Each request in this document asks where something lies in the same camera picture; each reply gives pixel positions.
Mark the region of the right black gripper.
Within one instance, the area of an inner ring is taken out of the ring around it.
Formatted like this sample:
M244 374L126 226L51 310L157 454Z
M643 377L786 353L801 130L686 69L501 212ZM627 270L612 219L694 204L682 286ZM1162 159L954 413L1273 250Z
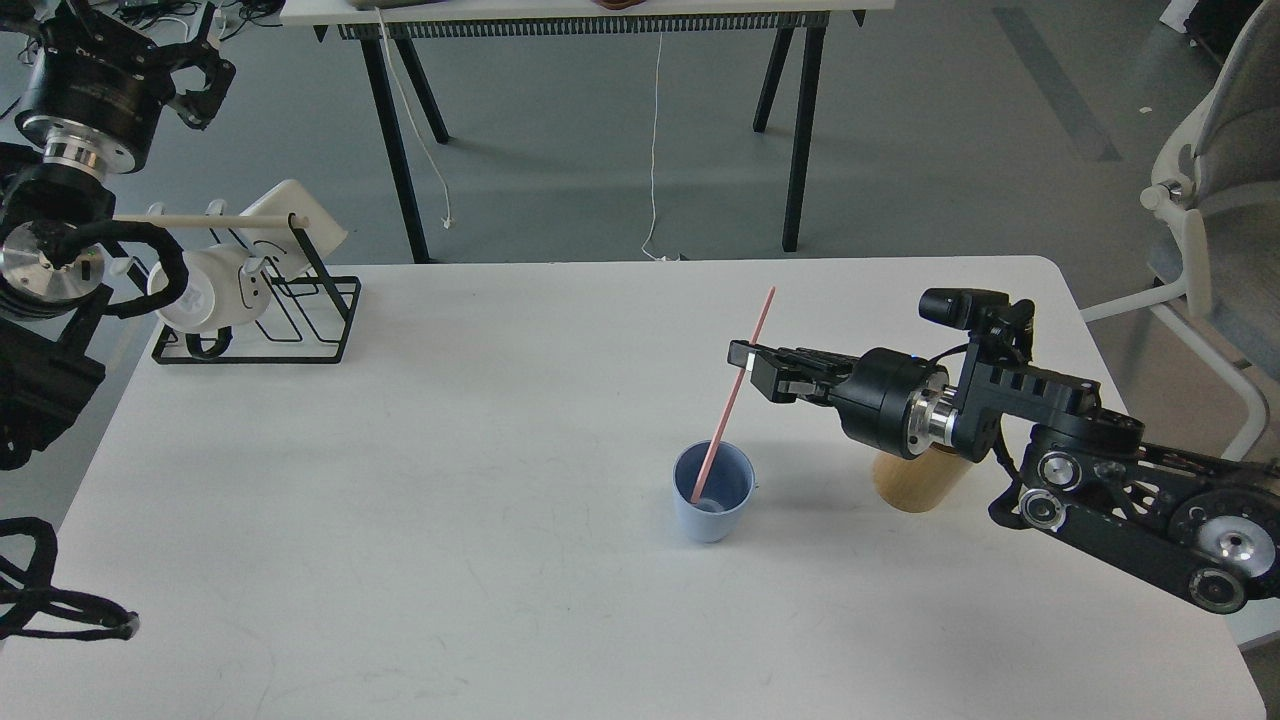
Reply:
M890 348L858 357L735 340L727 363L745 370L768 401L831 405L850 439L908 460L933 442L931 414L948 383L945 368Z

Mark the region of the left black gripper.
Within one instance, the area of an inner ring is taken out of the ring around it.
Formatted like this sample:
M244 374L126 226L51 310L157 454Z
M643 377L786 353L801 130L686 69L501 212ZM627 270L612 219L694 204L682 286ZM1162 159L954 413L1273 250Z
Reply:
M15 124L42 161L88 176L141 170L165 105L192 129L219 113L236 67L220 53L224 15L202 5L189 38L161 49L96 10L38 23L38 58Z

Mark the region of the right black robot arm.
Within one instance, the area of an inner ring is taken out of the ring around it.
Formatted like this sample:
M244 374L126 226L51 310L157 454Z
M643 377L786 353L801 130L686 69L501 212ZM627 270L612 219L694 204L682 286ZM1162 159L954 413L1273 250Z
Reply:
M1011 478L988 509L1216 614L1277 597L1277 466L1147 443L1093 380L1025 364L973 334L956 382L934 359L737 340L728 363L773 404L832 407L844 433L897 457L933 445Z

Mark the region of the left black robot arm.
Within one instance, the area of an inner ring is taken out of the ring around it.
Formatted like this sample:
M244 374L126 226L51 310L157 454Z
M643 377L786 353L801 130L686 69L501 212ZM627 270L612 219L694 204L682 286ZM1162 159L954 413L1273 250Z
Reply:
M3 31L37 50L3 145L3 469L24 466L68 430L104 380L87 354L105 316L175 302L189 272L172 233L114 217L110 174L141 170L165 108L193 129L236 76L218 49L219 9L188 40L160 45L87 1L5 1Z

